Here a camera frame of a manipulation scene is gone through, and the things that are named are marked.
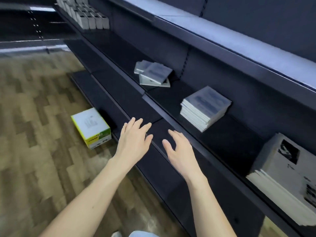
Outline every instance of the floor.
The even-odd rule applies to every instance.
[[[38,236],[116,151],[88,150],[70,116],[90,105],[67,73],[84,69],[66,51],[0,58],[0,237]],[[95,236],[144,230],[187,236],[133,168]],[[260,237],[285,237],[265,219]]]

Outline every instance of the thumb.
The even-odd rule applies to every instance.
[[[165,148],[166,152],[167,152],[167,155],[168,157],[174,152],[174,150],[172,149],[172,146],[170,144],[169,141],[167,141],[166,139],[162,140],[162,144],[163,144],[163,147]]]
[[[151,140],[153,139],[153,135],[148,135],[145,139],[145,147],[146,147],[146,150],[149,149],[149,146],[151,144]]]

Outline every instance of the bare skin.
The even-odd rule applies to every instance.
[[[153,135],[146,137],[146,132],[151,123],[140,128],[142,122],[142,119],[135,121],[132,118],[124,124],[114,157],[94,181],[50,223],[41,237],[94,235],[119,184],[149,149]],[[163,145],[170,162],[188,184],[197,236],[235,237],[199,168],[189,141],[176,131],[169,130],[169,134],[177,144],[176,150],[167,140],[163,140]]]

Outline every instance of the stack of books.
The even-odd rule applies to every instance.
[[[278,133],[262,148],[247,176],[297,224],[316,225],[316,157]]]
[[[207,86],[183,99],[180,114],[203,132],[225,115],[231,103]]]
[[[109,29],[109,19],[88,4],[88,0],[56,0],[60,8],[82,29]]]
[[[139,74],[139,83],[145,86],[170,87],[168,76],[172,69],[157,62],[141,61],[135,65],[134,73]]]

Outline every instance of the forearm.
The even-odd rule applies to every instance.
[[[115,158],[46,228],[41,237],[93,236],[128,170]]]
[[[236,237],[219,206],[207,178],[202,174],[187,180],[197,237]]]

